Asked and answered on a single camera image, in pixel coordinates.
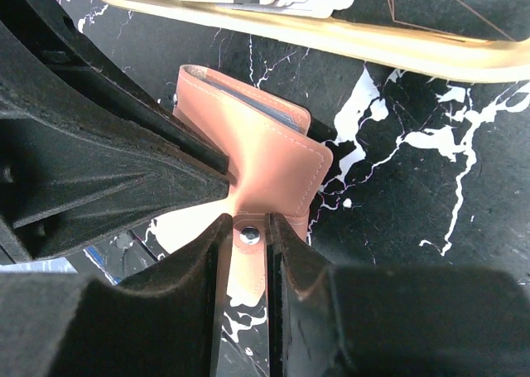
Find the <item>beige wooden tray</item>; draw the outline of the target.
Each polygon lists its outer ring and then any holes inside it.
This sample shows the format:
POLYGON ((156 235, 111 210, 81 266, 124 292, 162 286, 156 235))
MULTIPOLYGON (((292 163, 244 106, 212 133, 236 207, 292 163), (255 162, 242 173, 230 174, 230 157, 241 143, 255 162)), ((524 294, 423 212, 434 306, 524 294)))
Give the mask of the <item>beige wooden tray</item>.
POLYGON ((468 83, 529 77, 528 41, 479 40, 433 31, 247 12, 177 0, 102 0, 148 15, 218 27, 468 83))

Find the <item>pink leather card holder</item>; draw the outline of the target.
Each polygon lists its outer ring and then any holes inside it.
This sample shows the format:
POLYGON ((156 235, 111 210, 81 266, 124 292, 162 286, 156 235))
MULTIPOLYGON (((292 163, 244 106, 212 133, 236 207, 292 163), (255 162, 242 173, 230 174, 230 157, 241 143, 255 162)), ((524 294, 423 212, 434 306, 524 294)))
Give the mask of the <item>pink leather card holder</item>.
POLYGON ((234 306, 255 306, 265 291, 268 213, 280 213, 300 239, 311 202, 333 162, 332 151, 309 138, 310 113, 216 70, 183 65, 173 110, 182 123, 229 158, 229 194, 158 216, 151 232, 168 253, 196 239, 223 213, 234 222, 227 293, 234 306))

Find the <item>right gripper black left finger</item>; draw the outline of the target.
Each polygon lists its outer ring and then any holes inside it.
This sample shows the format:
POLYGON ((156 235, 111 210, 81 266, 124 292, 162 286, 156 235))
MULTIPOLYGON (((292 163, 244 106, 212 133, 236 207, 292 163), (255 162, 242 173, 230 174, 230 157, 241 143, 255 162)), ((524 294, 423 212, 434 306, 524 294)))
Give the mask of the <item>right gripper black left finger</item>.
POLYGON ((2 375, 214 375, 231 249, 224 214, 118 285, 83 274, 3 274, 2 375))

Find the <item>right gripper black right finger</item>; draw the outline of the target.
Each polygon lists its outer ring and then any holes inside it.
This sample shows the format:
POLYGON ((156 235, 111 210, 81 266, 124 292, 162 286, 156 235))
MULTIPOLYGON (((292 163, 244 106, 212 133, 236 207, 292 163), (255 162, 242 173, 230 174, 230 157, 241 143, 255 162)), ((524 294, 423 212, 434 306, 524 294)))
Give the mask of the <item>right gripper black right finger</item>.
POLYGON ((267 216, 273 376, 526 376, 529 298, 490 268, 328 261, 267 216))

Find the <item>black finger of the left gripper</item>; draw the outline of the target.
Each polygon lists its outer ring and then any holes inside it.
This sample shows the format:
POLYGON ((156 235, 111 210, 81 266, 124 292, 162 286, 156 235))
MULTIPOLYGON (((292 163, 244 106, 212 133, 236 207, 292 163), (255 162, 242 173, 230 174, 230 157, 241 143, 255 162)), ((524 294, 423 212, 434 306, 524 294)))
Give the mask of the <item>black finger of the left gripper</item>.
POLYGON ((227 194, 218 169, 99 107, 2 28, 2 259, 69 254, 227 194))
POLYGON ((228 157, 123 73, 80 33, 56 0, 7 0, 7 28, 66 84, 110 113, 137 123, 221 174, 228 157))

